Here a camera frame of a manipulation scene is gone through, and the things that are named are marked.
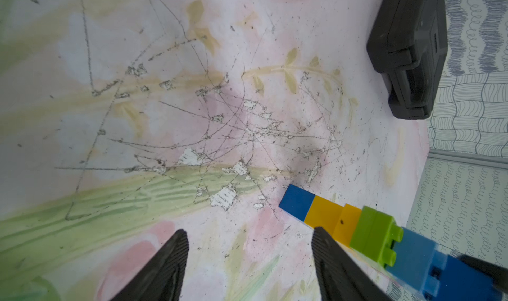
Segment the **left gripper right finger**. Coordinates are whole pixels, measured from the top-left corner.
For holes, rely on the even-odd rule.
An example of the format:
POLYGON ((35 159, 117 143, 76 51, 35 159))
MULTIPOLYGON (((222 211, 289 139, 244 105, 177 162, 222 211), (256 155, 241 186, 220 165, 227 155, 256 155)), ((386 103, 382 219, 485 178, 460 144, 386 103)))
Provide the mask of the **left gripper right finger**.
POLYGON ((322 227, 314 229, 312 253, 322 300, 390 300, 322 227))

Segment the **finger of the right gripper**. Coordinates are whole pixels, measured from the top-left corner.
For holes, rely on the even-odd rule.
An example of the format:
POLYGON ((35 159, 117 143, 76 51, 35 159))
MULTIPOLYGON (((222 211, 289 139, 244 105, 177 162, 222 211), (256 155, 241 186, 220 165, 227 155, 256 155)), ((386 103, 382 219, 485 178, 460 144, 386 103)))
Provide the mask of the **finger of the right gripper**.
POLYGON ((493 279, 493 286, 500 292, 507 293, 508 270, 506 268, 468 255, 460 255, 458 259, 480 273, 491 277, 493 279))

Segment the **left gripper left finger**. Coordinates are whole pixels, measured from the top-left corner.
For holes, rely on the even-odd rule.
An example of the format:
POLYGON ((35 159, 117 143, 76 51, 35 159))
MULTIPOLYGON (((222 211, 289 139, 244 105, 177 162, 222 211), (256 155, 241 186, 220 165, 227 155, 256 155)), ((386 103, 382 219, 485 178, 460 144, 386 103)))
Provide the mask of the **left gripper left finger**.
POLYGON ((179 300, 188 255, 187 233, 180 229, 113 300, 179 300))

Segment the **yellow small lego brick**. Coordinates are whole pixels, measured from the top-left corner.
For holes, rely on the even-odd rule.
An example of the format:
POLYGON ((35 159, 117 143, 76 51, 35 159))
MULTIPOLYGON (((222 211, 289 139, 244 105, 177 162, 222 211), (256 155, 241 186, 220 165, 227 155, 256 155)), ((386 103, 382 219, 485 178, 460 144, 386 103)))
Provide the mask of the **yellow small lego brick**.
POLYGON ((344 207, 330 200, 315 196, 304 219, 304 223, 311 227, 322 227, 329 234, 332 234, 339 223, 339 218, 344 207))

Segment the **light blue lego brick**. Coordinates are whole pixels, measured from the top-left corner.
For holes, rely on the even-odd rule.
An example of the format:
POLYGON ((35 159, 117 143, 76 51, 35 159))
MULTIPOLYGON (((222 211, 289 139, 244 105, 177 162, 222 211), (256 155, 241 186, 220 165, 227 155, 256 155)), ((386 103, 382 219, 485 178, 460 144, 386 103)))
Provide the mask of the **light blue lego brick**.
POLYGON ((447 256, 437 249, 437 243, 405 228, 392 251, 396 253, 395 264, 385 266, 390 276, 420 298, 436 298, 447 264, 447 256))

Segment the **yellow lego brick 2x4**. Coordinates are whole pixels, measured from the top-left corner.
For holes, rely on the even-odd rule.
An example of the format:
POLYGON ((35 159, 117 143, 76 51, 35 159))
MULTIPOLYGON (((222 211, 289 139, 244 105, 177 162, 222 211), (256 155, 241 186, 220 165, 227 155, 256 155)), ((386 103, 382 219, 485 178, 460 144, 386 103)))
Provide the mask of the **yellow lego brick 2x4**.
POLYGON ((339 220, 332 233, 332 238, 340 244, 349 247, 361 214, 361 209, 346 204, 339 215, 339 220))

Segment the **dark blue small lego brick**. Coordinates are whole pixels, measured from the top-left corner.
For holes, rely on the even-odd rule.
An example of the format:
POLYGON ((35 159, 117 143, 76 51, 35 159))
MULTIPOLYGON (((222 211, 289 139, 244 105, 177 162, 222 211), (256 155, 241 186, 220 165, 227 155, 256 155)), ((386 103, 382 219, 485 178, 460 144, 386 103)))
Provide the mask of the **dark blue small lego brick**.
POLYGON ((290 184, 282 197, 279 208, 304 222, 316 195, 290 184))

